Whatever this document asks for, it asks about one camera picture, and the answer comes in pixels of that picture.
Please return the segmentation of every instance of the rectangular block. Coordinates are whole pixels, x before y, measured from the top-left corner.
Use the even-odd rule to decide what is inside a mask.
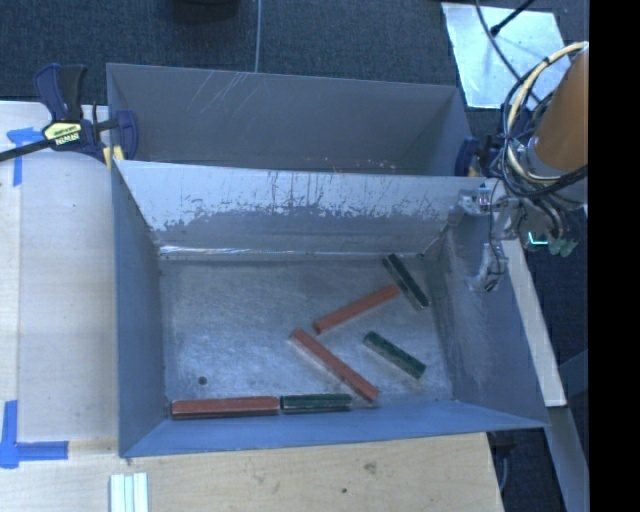
[[[171,417],[174,419],[268,416],[279,411],[280,399],[275,396],[176,400],[171,403]]]
[[[402,293],[409,299],[416,311],[423,310],[429,305],[429,299],[426,294],[418,286],[418,283],[416,283],[398,256],[390,254],[382,260],[382,264],[389,271],[398,288],[402,290]]]
[[[285,395],[280,397],[282,412],[287,414],[348,411],[353,399],[344,393]]]
[[[419,379],[426,369],[424,363],[375,332],[367,333],[363,343],[416,379]]]
[[[326,316],[313,322],[313,329],[316,334],[322,334],[323,332],[332,329],[333,327],[340,325],[358,315],[361,315],[365,311],[368,311],[380,304],[393,299],[400,290],[396,285],[385,286],[384,288],[372,293],[360,300],[352,302],[351,304],[329,313]]]
[[[298,328],[291,335],[291,339],[308,350],[316,359],[325,365],[327,369],[332,371],[362,398],[373,402],[378,397],[379,391],[373,384],[354,371],[344,361],[337,358],[311,335]]]

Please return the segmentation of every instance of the cable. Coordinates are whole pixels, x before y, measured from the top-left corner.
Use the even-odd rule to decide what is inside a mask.
[[[253,65],[253,72],[257,73],[260,64],[260,38],[262,32],[262,0],[258,0],[258,19],[256,22],[256,58]]]
[[[494,50],[496,51],[496,53],[498,54],[498,56],[500,57],[502,62],[504,62],[505,66],[507,66],[507,68],[509,69],[511,74],[514,76],[514,78],[517,81],[520,81],[521,80],[520,75],[518,74],[516,69],[511,65],[511,63],[509,62],[507,57],[504,55],[504,53],[502,53],[502,50],[500,50],[500,47],[498,46],[498,43],[496,42],[495,38],[491,34],[491,29],[489,28],[489,25],[487,25],[487,20],[485,20],[484,14],[482,14],[482,9],[480,8],[480,1],[479,0],[475,0],[475,6],[476,6],[476,12],[478,13],[478,18],[480,19],[480,23],[482,24],[482,28],[484,29],[485,33],[487,34],[487,37],[489,38],[489,41],[491,42],[491,45],[493,46]],[[533,96],[533,99],[536,100],[536,102],[540,102],[540,100],[538,99],[537,96],[535,96],[535,94],[532,93],[532,96]]]
[[[540,62],[540,64],[538,64],[528,74],[527,78],[524,79],[524,81],[522,83],[522,87],[518,91],[518,94],[516,95],[515,100],[514,100],[513,104],[511,105],[511,108],[509,110],[509,115],[507,117],[507,124],[506,124],[506,128],[505,128],[505,137],[506,137],[507,141],[509,139],[509,132],[511,130],[511,127],[513,126],[513,124],[515,122],[516,115],[517,115],[517,113],[519,112],[519,110],[523,106],[523,99],[525,98],[526,95],[528,95],[531,92],[531,90],[533,88],[533,84],[538,79],[538,76],[540,76],[540,73],[542,73],[542,71],[544,71],[546,68],[548,68],[552,64],[558,62],[565,55],[567,55],[569,53],[576,52],[576,51],[580,51],[580,50],[584,49],[586,47],[586,45],[587,45],[586,42],[582,42],[582,43],[574,43],[574,44],[570,44],[568,46],[565,46],[564,48],[562,48],[561,50],[557,51],[556,53],[554,53],[550,57],[547,57],[546,59],[542,60]],[[518,162],[518,159],[516,158],[515,153],[513,152],[513,148],[511,147],[510,144],[507,144],[506,150],[507,150],[507,157],[508,157],[508,160],[509,160],[509,164],[513,167],[513,169],[518,174],[520,174],[525,179],[527,179],[529,181],[533,181],[533,182],[538,182],[538,183],[548,183],[548,182],[555,182],[560,178],[560,176],[553,176],[553,177],[538,176],[536,174],[533,174],[532,172],[525,171],[523,169],[523,167],[520,165],[520,162]]]

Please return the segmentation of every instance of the blue clamp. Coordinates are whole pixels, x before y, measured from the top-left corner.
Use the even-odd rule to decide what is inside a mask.
[[[63,67],[54,63],[36,73],[36,93],[40,103],[49,110],[51,123],[42,129],[39,140],[28,144],[23,142],[0,153],[0,162],[50,148],[54,151],[75,151],[106,163],[104,150],[107,146],[100,140],[100,133],[116,129],[119,132],[116,139],[125,158],[134,158],[138,149],[138,128],[133,111],[118,110],[114,118],[98,122],[97,106],[94,104],[93,122],[84,119],[80,90],[86,71],[84,66]]]
[[[7,137],[9,137],[9,140],[13,142],[16,147],[31,144],[32,142],[39,142],[44,139],[42,133],[34,130],[32,127],[9,130]],[[22,157],[18,156],[13,163],[13,186],[17,187],[20,183],[22,183]]]
[[[20,462],[66,460],[69,458],[68,441],[19,443],[17,433],[18,401],[12,400],[4,404],[2,438],[0,438],[0,468],[15,469],[20,465]]]

